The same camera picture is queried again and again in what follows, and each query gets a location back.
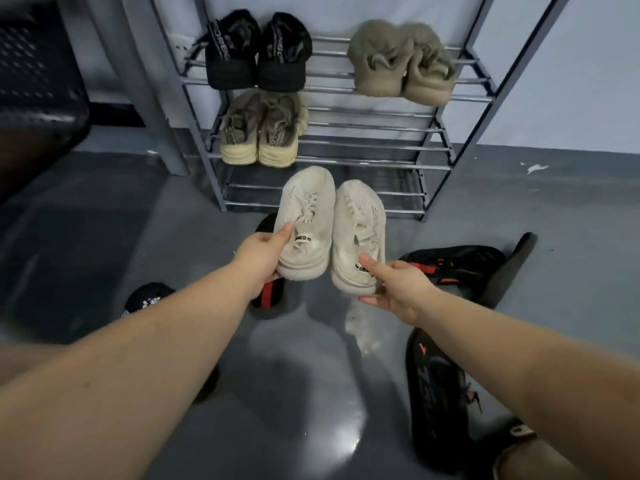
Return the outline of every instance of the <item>shoe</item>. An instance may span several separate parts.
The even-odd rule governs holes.
[[[142,285],[140,286],[140,288],[133,291],[131,295],[129,295],[127,301],[124,304],[124,312],[120,318],[124,318],[148,306],[155,305],[160,300],[166,298],[174,292],[174,289],[169,288],[169,286],[165,285],[164,283],[147,283],[146,285]],[[218,366],[215,366],[207,380],[204,382],[202,388],[196,395],[195,399],[193,400],[193,403],[200,404],[204,400],[208,399],[218,385],[219,379],[220,369],[218,368]]]
[[[376,292],[376,279],[358,257],[366,253],[385,262],[387,215],[380,197],[359,180],[343,183],[335,195],[331,279],[341,291],[354,296]]]
[[[267,93],[265,101],[268,111],[260,130],[260,163],[288,167],[298,156],[298,137],[309,126],[307,106],[297,94]]]
[[[329,170],[310,166],[297,172],[282,189],[274,232],[293,224],[291,240],[280,254],[276,271],[284,279],[317,278],[329,265],[335,185]]]
[[[503,475],[500,475],[502,473],[501,467],[507,456],[514,453],[519,445],[532,442],[537,438],[537,434],[523,424],[520,419],[511,419],[505,426],[500,428],[500,430],[471,445],[467,466],[469,480],[495,480],[503,478]],[[537,458],[536,463],[538,467],[541,467],[541,464],[544,463],[544,461],[540,460],[542,460],[542,458]],[[555,476],[534,475],[528,477],[551,478]],[[562,478],[579,477],[562,476]]]
[[[220,91],[255,86],[255,55],[260,48],[260,26],[249,10],[235,10],[211,22],[213,37],[205,48],[207,80]]]
[[[258,87],[275,93],[301,91],[312,52],[311,35],[299,19],[277,12],[262,31]]]
[[[256,232],[273,232],[276,224],[277,214],[269,214],[258,225]],[[260,291],[260,295],[251,300],[251,304],[256,308],[271,308],[276,306],[284,294],[284,278],[278,278],[269,283],[265,283]]]
[[[471,301],[494,309],[537,241],[536,234],[524,234],[508,258],[489,246],[455,246],[413,251],[400,261],[416,266],[436,285],[457,285],[468,290]]]
[[[397,97],[402,94],[406,65],[413,42],[384,20],[363,23],[349,42],[347,57],[353,64],[358,94]]]
[[[406,71],[404,97],[426,106],[444,106],[451,99],[457,77],[442,42],[424,23],[404,25],[400,31],[414,44]]]
[[[406,378],[411,405],[413,449],[428,468],[455,474],[465,464],[470,445],[465,373],[416,328],[406,345]]]
[[[260,89],[249,89],[238,96],[222,117],[220,155],[229,165],[249,165],[258,160],[258,128],[267,106]]]

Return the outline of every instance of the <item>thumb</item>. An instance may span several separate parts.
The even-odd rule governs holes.
[[[366,254],[360,255],[360,263],[376,278],[386,282],[394,275],[394,270],[384,263],[378,262]]]
[[[286,223],[279,231],[272,234],[269,239],[269,245],[276,251],[278,254],[282,252],[284,246],[287,245],[288,241],[291,239],[291,233],[293,232],[293,224]]]

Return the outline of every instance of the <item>beige shoe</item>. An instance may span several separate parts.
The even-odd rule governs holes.
[[[412,40],[404,37],[395,25],[384,20],[363,23],[347,50],[358,94],[377,97],[402,94],[404,73],[412,55]]]
[[[414,44],[406,72],[404,97],[427,106],[444,106],[451,99],[457,78],[442,42],[424,23],[404,25],[400,31]]]
[[[249,165],[258,160],[258,128],[267,106],[260,89],[250,89],[229,106],[220,124],[220,154],[229,165]]]
[[[298,156],[298,137],[309,126],[307,106],[293,94],[265,93],[268,112],[260,130],[260,163],[276,168],[290,166]]]

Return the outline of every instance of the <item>white wall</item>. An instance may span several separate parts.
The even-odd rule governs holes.
[[[476,49],[499,82],[513,62],[549,0],[496,0],[484,24]],[[249,7],[259,22],[276,10],[298,15],[315,34],[351,35],[359,23],[385,18],[402,23],[430,23],[448,45],[459,44],[471,24],[480,0],[207,0],[212,13],[224,16],[230,10]],[[193,0],[156,0],[164,26],[176,45],[199,34]],[[99,45],[82,3],[63,4],[78,62],[92,100],[126,101]],[[640,59],[635,57],[640,29],[634,23],[640,0],[571,0],[516,87],[481,139],[485,144],[640,152],[636,131],[640,106]],[[184,126],[184,115],[166,94],[166,74],[156,68],[148,44],[143,59],[161,94],[161,102],[172,123]],[[349,69],[345,59],[313,57],[316,70]],[[342,80],[309,80],[316,85],[340,85]],[[479,88],[460,86],[458,93],[476,93]],[[206,127],[218,110],[215,91],[189,88],[196,112]],[[359,105],[375,109],[424,111],[403,99],[304,93],[310,105]],[[444,118],[450,136],[463,142],[484,110],[484,104],[451,102]],[[400,121],[371,120],[372,123]],[[419,125],[419,122],[406,126]],[[315,128],[325,134],[326,129]],[[380,133],[339,132],[345,136],[377,136]],[[388,132],[383,136],[415,137],[417,134]]]

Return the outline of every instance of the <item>perforated metal seat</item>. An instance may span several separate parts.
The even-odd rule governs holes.
[[[89,127],[89,99],[55,3],[0,14],[0,203]]]

